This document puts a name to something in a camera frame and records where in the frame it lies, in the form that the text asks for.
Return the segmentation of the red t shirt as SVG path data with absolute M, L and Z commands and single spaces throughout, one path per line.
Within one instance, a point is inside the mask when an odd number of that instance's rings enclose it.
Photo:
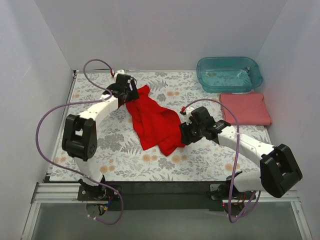
M 151 99 L 149 86 L 145 85 L 137 92 L 139 98 L 126 103 L 126 108 L 142 149 L 145 151 L 158 146 L 163 155 L 169 156 L 177 148 L 185 147 L 178 114 Z

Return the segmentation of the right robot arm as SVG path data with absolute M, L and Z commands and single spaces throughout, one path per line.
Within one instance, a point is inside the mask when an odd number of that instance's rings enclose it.
M 230 123 L 224 120 L 215 121 L 203 106 L 184 107 L 180 114 L 185 117 L 185 122 L 179 126 L 183 144 L 187 146 L 205 138 L 238 151 L 259 167 L 257 171 L 238 171 L 235 176 L 227 177 L 219 189 L 226 189 L 230 198 L 237 199 L 244 192 L 254 191 L 264 191 L 275 198 L 281 198 L 303 178 L 302 171 L 287 145 L 274 146 L 238 133 Z

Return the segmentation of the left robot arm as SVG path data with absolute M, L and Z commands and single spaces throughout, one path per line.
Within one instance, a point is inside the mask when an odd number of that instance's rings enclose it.
M 84 191 L 95 200 L 104 199 L 107 188 L 94 155 L 98 148 L 97 127 L 113 111 L 139 98 L 137 81 L 123 70 L 114 74 L 115 83 L 102 93 L 99 102 L 78 115 L 65 119 L 62 149 L 73 159 L 84 176 L 79 180 Z

